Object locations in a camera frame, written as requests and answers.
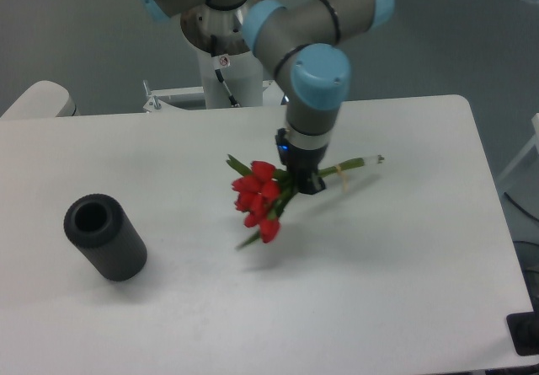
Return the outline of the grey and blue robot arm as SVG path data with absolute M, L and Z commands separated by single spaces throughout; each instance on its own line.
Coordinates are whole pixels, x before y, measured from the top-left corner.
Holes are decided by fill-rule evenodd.
M 280 160 L 303 194 L 323 190 L 318 168 L 340 105 L 351 85 L 351 66 L 339 43 L 386 23 L 395 0 L 311 0 L 287 8 L 275 0 L 141 0 L 155 19 L 179 17 L 184 38 L 199 52 L 211 108 L 241 106 L 246 93 L 260 104 L 269 72 L 288 99 L 275 141 Z

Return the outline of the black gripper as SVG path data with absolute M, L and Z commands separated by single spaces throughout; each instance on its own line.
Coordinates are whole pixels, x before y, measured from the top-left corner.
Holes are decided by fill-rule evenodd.
M 328 148 L 328 132 L 307 135 L 291 127 L 283 127 L 276 132 L 275 144 L 281 163 L 297 177 L 299 193 L 315 195 L 326 189 L 317 171 Z

